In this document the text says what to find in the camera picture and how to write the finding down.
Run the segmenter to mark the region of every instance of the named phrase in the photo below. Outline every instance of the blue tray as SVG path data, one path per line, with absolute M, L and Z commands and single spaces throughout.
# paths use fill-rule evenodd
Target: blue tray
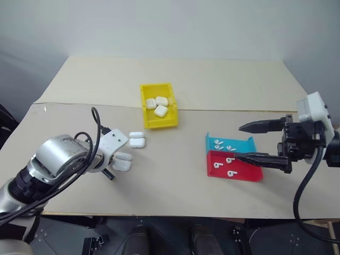
M 253 137 L 249 137 L 247 141 L 243 141 L 210 137 L 208 132 L 206 135 L 206 153 L 208 154 L 210 150 L 246 153 L 256 152 L 256 147 Z

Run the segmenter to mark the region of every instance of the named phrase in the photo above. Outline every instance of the red tray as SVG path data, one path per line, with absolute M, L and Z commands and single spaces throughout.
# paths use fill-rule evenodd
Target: red tray
M 225 151 L 208 152 L 207 170 L 208 176 L 251 182 L 259 182 L 264 177 L 261 167 L 240 161 L 234 158 L 234 153 Z

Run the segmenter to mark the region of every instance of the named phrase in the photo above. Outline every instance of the yellow bin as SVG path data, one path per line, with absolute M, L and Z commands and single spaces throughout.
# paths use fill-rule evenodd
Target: yellow bin
M 146 129 L 158 129 L 178 125 L 177 103 L 171 83 L 142 84 L 140 86 L 140 93 L 142 96 L 144 127 Z M 168 112 L 163 118 L 156 116 L 154 110 L 146 109 L 145 100 L 156 97 L 166 97 L 169 101 Z

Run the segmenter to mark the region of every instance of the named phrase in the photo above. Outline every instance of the cardboard sheet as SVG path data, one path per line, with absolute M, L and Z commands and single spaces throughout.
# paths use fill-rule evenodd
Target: cardboard sheet
M 90 105 L 36 104 L 0 151 L 0 185 L 15 177 L 37 148 L 59 135 L 88 132 L 96 125 Z M 141 109 L 97 106 L 104 126 L 128 135 L 143 131 Z M 180 110 L 176 128 L 146 131 L 146 147 L 122 151 L 133 155 L 129 172 L 87 173 L 46 206 L 51 213 L 171 215 L 235 218 L 293 218 L 294 194 L 310 165 L 293 163 L 293 172 L 263 169 L 261 182 L 207 176 L 205 136 L 247 139 L 238 127 L 283 113 Z M 281 132 L 254 135 L 258 151 L 277 154 Z M 323 160 L 301 198 L 302 218 L 340 218 L 339 169 Z
M 295 111 L 306 96 L 282 61 L 71 56 L 36 103 L 141 107 L 139 85 L 162 82 L 186 110 Z

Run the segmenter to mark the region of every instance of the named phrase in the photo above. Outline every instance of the gray wall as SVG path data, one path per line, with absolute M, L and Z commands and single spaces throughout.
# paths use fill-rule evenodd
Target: gray wall
M 340 121 L 339 0 L 0 1 L 0 103 L 17 119 L 68 55 L 284 60 Z

